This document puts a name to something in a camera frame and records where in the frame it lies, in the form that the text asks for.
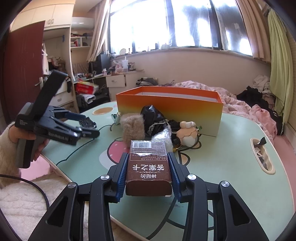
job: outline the gradient cardboard box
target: gradient cardboard box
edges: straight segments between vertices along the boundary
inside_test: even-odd
[[[145,86],[119,93],[116,100],[122,115],[140,113],[144,106],[154,105],[168,120],[194,121],[202,126],[201,134],[218,134],[223,103],[215,91]]]

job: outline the red box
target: red box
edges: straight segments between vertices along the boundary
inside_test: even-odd
[[[99,86],[86,81],[81,81],[76,84],[76,91],[81,94],[93,95],[99,90]]]

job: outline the plastic wrap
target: plastic wrap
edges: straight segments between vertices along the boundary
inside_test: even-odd
[[[170,126],[168,125],[166,128],[164,128],[163,131],[155,134],[151,140],[152,141],[164,141],[165,142],[165,148],[167,152],[173,151],[173,144],[171,140],[172,130]]]

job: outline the metal screw cap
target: metal screw cap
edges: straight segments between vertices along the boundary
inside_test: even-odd
[[[196,179],[196,176],[194,174],[189,174],[187,177],[190,180],[195,180]]]
[[[76,183],[69,183],[68,184],[68,188],[74,188],[74,187],[76,187]]]
[[[227,181],[222,181],[222,182],[221,182],[221,185],[224,186],[224,187],[229,187],[229,182],[227,182]]]
[[[107,174],[104,174],[104,175],[101,176],[101,180],[103,180],[103,181],[108,180],[109,178],[110,177]]]

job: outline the barcode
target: barcode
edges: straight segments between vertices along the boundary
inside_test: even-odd
[[[151,142],[133,142],[133,148],[152,148]]]

